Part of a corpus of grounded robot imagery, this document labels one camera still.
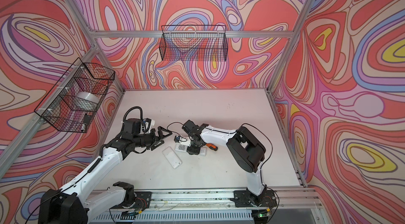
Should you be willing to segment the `white remote control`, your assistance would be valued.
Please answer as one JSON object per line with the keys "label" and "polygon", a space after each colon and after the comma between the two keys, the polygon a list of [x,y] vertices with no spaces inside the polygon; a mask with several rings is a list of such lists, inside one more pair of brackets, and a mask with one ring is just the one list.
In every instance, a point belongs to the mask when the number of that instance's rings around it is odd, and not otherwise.
{"label": "white remote control", "polygon": [[193,146],[176,144],[175,151],[185,152],[185,153],[188,153],[189,155],[198,155],[198,156],[207,155],[207,148],[205,148],[205,147],[193,147]]}

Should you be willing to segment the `orange handled screwdriver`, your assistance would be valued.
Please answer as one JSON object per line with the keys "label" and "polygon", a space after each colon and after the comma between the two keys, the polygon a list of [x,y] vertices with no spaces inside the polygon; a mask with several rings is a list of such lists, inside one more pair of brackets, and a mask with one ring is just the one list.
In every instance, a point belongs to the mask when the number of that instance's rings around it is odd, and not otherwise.
{"label": "orange handled screwdriver", "polygon": [[215,146],[214,144],[205,144],[205,146],[214,151],[218,150],[218,147]]}

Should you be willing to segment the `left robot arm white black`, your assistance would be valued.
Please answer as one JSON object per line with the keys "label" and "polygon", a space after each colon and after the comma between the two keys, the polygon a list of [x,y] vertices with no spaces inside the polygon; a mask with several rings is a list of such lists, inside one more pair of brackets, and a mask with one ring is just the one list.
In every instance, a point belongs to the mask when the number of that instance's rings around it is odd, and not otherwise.
{"label": "left robot arm white black", "polygon": [[94,188],[137,148],[155,150],[172,135],[163,127],[153,128],[151,119],[128,119],[122,123],[120,132],[103,145],[96,160],[81,173],[58,190],[50,189],[41,198],[39,205],[40,224],[88,224],[95,217],[112,207],[147,208],[145,200],[138,198],[134,186],[127,182],[116,182],[103,193],[90,198]]}

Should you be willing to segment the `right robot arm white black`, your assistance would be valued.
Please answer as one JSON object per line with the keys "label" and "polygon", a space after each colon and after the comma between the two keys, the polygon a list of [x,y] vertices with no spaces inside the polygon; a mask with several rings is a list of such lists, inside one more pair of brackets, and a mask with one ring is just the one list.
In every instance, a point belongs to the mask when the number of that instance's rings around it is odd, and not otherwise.
{"label": "right robot arm white black", "polygon": [[264,162],[264,145],[244,126],[236,130],[217,129],[208,124],[200,126],[191,120],[186,121],[182,130],[187,134],[187,153],[200,154],[202,147],[226,146],[236,163],[247,172],[247,192],[256,198],[264,195],[260,164]]}

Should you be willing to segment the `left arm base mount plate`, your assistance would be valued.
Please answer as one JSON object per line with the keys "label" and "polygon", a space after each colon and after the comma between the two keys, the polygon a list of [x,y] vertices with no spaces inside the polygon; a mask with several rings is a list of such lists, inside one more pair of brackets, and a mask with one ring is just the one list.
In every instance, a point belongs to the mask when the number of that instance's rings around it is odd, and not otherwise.
{"label": "left arm base mount plate", "polygon": [[145,210],[150,207],[151,191],[135,191],[134,196],[126,196],[124,201],[112,209],[138,209]]}

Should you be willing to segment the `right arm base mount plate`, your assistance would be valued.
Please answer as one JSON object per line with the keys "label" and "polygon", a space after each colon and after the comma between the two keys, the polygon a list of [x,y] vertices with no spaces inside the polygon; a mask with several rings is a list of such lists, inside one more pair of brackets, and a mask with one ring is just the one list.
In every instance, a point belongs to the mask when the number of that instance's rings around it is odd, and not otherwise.
{"label": "right arm base mount plate", "polygon": [[275,192],[270,189],[264,189],[263,192],[257,196],[252,192],[245,190],[235,190],[234,196],[230,199],[237,208],[241,207],[267,207],[272,209],[277,206],[277,196]]}

